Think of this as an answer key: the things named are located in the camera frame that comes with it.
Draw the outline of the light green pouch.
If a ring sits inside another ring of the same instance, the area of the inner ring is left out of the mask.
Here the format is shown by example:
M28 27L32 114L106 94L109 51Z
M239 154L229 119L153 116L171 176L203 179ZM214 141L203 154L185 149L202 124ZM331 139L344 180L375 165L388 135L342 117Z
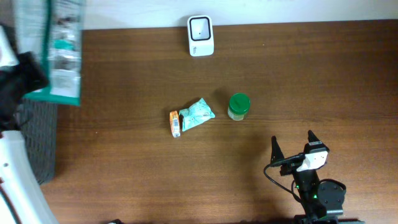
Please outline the light green pouch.
M189 108L180 110L179 115L182 117L183 132L215 118L215 114L203 98L192 104Z

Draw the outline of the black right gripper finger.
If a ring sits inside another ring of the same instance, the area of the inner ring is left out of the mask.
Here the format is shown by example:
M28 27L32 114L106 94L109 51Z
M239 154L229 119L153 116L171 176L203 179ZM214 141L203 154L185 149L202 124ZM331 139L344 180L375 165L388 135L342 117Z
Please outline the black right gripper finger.
M323 144L321 140L319 140L312 130L308 130L308 144L309 145L319 145Z
M281 165L285 161L285 157L275 136L271 137L271 148L270 165Z

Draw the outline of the green 3M gloves package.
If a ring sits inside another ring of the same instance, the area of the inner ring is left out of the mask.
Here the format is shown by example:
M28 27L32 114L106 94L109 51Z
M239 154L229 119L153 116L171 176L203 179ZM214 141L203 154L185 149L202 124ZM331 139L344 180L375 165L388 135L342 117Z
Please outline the green 3M gloves package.
M13 1L17 47L32 52L49 84L30 100L80 105L84 0Z

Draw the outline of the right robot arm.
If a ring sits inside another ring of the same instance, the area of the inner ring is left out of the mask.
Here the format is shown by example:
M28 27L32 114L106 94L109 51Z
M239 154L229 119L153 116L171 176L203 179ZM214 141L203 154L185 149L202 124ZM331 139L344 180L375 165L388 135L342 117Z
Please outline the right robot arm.
M333 179L319 179L317 170L327 161L330 149L312 131L308 131L308 143L303 152L285 157L277 138L271 137L271 161L264 168L264 175L301 204L304 214L296 215L294 223L362 223L361 220L340 220L345 201L345 184ZM267 174L270 167L278 167L280 175L292 175L290 188L284 187Z

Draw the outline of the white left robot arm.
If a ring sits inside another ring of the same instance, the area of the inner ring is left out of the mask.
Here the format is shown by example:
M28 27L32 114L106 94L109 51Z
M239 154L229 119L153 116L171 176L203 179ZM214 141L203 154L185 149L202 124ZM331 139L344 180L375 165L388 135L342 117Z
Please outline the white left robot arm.
M49 80L31 52L1 71L1 198L14 223L57 223L31 168L25 138L15 114L24 95Z

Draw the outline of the small orange box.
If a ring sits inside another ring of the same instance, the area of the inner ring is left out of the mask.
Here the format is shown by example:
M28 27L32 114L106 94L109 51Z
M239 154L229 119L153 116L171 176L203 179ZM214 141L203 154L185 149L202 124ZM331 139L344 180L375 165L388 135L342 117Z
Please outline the small orange box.
M171 111L169 114L170 118L170 129L174 138L180 137L180 121L179 114L177 111Z

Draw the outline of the green lid plastic jar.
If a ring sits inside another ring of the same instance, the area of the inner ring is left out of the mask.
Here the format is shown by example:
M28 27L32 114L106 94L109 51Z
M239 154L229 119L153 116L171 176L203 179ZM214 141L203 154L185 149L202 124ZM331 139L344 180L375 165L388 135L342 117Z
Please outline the green lid plastic jar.
M236 93L229 99L228 116L234 121L241 121L251 107L250 98L244 93Z

